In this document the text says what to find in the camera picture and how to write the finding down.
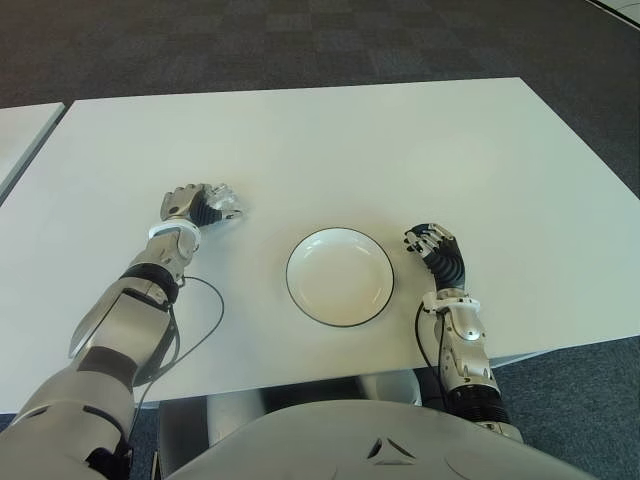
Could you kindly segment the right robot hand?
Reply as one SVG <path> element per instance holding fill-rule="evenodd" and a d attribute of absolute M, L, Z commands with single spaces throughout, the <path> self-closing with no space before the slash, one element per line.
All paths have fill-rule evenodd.
<path fill-rule="evenodd" d="M 434 277 L 437 290 L 465 289 L 466 271 L 455 236 L 437 223 L 419 224 L 404 233 L 404 244 Z"/>

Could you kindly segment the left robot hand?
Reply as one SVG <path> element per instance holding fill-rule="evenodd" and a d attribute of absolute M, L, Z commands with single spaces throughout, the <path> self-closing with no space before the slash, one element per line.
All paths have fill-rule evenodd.
<path fill-rule="evenodd" d="M 240 218 L 243 211 L 233 189 L 225 184 L 188 184 L 165 194 L 160 219 L 187 220 L 197 227 Z"/>

